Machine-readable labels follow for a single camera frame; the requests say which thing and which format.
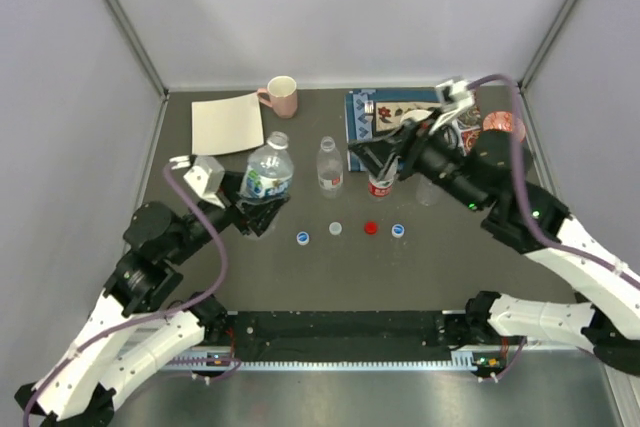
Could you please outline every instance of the mug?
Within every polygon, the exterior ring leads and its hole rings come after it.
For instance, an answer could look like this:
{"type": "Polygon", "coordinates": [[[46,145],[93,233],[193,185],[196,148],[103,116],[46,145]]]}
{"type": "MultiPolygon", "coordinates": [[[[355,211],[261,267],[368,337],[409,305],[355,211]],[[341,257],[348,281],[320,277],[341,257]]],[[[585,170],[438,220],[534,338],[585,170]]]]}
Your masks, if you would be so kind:
{"type": "Polygon", "coordinates": [[[286,75],[274,77],[267,84],[267,88],[258,89],[258,100],[271,107],[278,117],[289,119],[298,109],[298,92],[296,81],[286,75]]]}

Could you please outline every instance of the plastic water bottle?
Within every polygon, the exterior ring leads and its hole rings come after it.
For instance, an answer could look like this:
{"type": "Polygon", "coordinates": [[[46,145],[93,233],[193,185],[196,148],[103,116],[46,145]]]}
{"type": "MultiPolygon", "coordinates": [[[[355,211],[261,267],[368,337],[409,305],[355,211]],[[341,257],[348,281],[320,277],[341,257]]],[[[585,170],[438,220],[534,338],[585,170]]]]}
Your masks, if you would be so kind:
{"type": "Polygon", "coordinates": [[[416,189],[416,200],[419,204],[430,206],[442,197],[442,189],[426,177],[420,176],[416,189]]]}
{"type": "Polygon", "coordinates": [[[369,194],[373,200],[380,201],[389,197],[398,172],[398,160],[394,160],[387,174],[380,180],[369,174],[369,194]]]}
{"type": "Polygon", "coordinates": [[[328,199],[335,199],[342,192],[343,163],[332,137],[323,137],[316,159],[320,191],[328,199]]]}
{"type": "Polygon", "coordinates": [[[240,192],[251,199],[264,199],[283,194],[291,186],[293,162],[287,152],[289,138],[273,132],[267,143],[249,156],[240,192]]]}

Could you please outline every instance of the red bottle cap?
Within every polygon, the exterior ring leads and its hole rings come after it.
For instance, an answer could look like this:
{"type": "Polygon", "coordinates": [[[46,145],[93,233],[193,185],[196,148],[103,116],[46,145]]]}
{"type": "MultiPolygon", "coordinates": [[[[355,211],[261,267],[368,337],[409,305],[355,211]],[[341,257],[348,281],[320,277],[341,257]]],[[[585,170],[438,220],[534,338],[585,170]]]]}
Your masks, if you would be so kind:
{"type": "Polygon", "coordinates": [[[378,232],[378,224],[375,222],[367,222],[364,224],[364,231],[369,235],[373,235],[378,232]]]}

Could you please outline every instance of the white wall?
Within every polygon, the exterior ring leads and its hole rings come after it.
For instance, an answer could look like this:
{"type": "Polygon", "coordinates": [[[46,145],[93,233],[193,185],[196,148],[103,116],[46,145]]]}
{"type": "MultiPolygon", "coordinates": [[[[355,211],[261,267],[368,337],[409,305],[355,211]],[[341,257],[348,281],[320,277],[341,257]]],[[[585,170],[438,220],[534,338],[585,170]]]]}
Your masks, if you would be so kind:
{"type": "Polygon", "coordinates": [[[0,425],[122,253],[160,106],[101,0],[0,0],[0,425]]]}
{"type": "Polygon", "coordinates": [[[640,272],[640,2],[582,0],[529,95],[563,199],[640,272]]]}
{"type": "Polygon", "coordinates": [[[172,89],[521,76],[563,0],[121,0],[172,89]]]}

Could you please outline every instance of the beige paper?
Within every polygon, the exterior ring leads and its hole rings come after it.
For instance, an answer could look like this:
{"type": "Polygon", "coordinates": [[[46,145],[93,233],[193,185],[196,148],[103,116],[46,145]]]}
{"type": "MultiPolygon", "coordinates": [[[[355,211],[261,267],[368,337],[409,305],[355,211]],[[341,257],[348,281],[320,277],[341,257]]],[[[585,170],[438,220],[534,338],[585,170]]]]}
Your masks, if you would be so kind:
{"type": "Polygon", "coordinates": [[[222,155],[264,144],[258,96],[191,103],[191,152],[222,155]]]}

